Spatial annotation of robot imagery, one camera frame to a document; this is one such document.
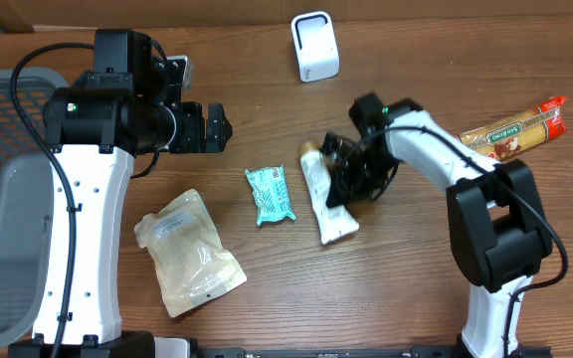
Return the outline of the white cosmetic tube gold cap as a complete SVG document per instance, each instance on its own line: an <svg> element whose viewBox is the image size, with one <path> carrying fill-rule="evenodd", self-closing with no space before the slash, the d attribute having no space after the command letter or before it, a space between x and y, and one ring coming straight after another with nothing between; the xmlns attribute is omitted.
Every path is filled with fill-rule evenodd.
<svg viewBox="0 0 573 358"><path fill-rule="evenodd" d="M344 206L328 208L326 205L331 177L318 146L313 142L305 142L299 147L298 154L311 207L318 222L321 243L328 245L357 232L360 226Z"/></svg>

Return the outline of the teal snack packet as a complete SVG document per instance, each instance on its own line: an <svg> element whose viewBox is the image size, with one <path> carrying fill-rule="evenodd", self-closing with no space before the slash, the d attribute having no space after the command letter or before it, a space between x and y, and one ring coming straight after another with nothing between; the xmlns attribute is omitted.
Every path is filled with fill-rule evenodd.
<svg viewBox="0 0 573 358"><path fill-rule="evenodd" d="M287 188L284 167L264 167L245 170L257 207L257 226L278 223L285 219L296 220Z"/></svg>

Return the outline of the beige mushroom pouch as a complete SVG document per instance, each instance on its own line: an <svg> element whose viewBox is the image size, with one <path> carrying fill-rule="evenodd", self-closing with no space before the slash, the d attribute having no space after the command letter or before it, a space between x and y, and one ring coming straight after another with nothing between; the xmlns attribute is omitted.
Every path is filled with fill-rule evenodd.
<svg viewBox="0 0 573 358"><path fill-rule="evenodd" d="M134 227L151 255L163 303L171 317L216 299L247 281L221 243L199 193L190 189Z"/></svg>

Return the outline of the red orange pasta package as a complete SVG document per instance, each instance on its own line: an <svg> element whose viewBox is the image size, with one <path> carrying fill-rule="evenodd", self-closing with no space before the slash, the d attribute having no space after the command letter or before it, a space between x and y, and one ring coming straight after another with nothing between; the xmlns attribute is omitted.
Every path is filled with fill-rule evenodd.
<svg viewBox="0 0 573 358"><path fill-rule="evenodd" d="M553 96L532 109L456 135L481 155L505 161L566 132L561 108L567 97Z"/></svg>

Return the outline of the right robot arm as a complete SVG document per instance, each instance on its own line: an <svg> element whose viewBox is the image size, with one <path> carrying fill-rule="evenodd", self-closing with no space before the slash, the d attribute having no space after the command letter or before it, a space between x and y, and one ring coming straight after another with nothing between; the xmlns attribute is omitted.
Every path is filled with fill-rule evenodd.
<svg viewBox="0 0 573 358"><path fill-rule="evenodd" d="M450 246L471 285L468 318L454 357L548 357L548 347L516 339L521 304L552 252L531 170L520 160L500 163L441 129L415 101L386 105L375 93L358 98L348 115L361 138L327 132L326 205L376 200L401 164L422 173L446 196Z"/></svg>

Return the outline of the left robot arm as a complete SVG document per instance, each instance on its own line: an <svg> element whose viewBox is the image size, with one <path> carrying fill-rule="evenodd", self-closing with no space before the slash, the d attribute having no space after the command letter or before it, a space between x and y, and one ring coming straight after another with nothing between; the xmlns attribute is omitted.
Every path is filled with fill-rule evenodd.
<svg viewBox="0 0 573 358"><path fill-rule="evenodd" d="M125 331L117 297L120 223L142 154L219 153L233 129L218 103L183 101L188 60L129 29L99 30L92 68L56 89L33 138L50 161L53 215L42 301L12 357L193 357L190 338Z"/></svg>

